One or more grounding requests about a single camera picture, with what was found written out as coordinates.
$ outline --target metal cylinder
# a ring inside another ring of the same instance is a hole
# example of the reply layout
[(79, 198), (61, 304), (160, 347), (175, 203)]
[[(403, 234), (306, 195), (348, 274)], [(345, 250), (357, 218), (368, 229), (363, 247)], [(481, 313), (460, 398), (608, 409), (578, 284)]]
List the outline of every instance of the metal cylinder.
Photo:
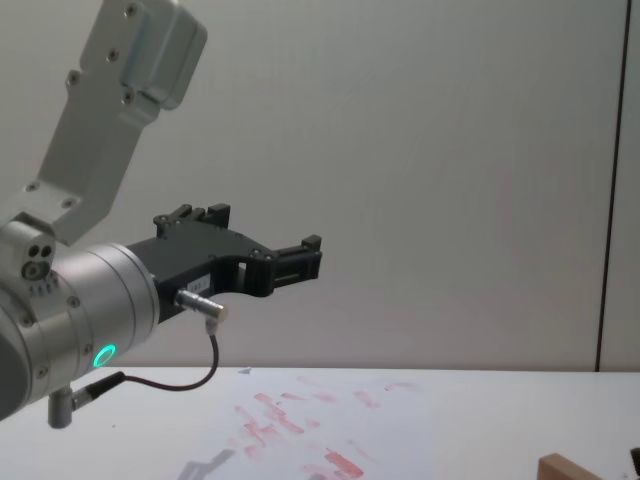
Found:
[(0, 364), (0, 378), (12, 378), (3, 382), (3, 390), (22, 391), (8, 395), (7, 411), (107, 364), (146, 340), (158, 324), (153, 278), (120, 245), (99, 245), (56, 259), (41, 282), (4, 279), (3, 284), (0, 340), (13, 346), (7, 351), (14, 367), (28, 365), (18, 370), (23, 372), (18, 379)]
[(215, 320), (216, 323), (224, 322), (229, 316), (229, 310), (224, 305), (220, 305), (213, 300), (201, 297), (197, 293), (185, 289), (178, 291), (175, 304), (179, 307), (201, 313), (205, 317)]
[(70, 386), (62, 387), (49, 395), (49, 426), (67, 428), (73, 415), (73, 391)]

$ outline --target white label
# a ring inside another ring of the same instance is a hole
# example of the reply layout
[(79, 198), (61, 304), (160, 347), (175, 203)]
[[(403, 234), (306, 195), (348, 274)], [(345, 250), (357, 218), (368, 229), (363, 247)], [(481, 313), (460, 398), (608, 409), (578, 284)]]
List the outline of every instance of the white label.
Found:
[(202, 293), (211, 287), (211, 275), (205, 275), (187, 285), (187, 290), (191, 293)]

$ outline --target green led ring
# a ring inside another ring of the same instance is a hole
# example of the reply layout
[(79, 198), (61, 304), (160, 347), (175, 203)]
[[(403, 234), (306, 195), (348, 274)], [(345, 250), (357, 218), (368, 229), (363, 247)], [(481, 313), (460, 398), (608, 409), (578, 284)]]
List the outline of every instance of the green led ring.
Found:
[(107, 363), (109, 363), (113, 357), (116, 356), (116, 352), (118, 351), (118, 347), (116, 347), (113, 343), (109, 345), (105, 345), (100, 349), (96, 357), (93, 359), (93, 367), (100, 368), (104, 367)]

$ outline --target wooden block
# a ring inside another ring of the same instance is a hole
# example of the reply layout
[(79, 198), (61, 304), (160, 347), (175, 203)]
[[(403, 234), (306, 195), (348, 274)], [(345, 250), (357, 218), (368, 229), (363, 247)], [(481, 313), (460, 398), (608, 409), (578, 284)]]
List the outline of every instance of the wooden block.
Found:
[(602, 478), (554, 453), (540, 459), (538, 480), (602, 480)]

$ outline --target cylindrical robot wrist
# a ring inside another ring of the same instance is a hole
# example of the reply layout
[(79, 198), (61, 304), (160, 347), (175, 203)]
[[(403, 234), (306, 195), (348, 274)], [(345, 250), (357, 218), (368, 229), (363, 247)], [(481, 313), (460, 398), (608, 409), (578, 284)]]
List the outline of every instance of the cylindrical robot wrist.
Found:
[(120, 245), (56, 259), (41, 282), (4, 283), (8, 295), (0, 294), (5, 324), (0, 335), (15, 346), (13, 363), (24, 365), (26, 355), (28, 367), (22, 374), (26, 378), (17, 382), (0, 364), (3, 389), (26, 390), (5, 409), (12, 411), (0, 411), (0, 420), (15, 411), (18, 397), (20, 408), (68, 385), (146, 340), (158, 324), (153, 278)]

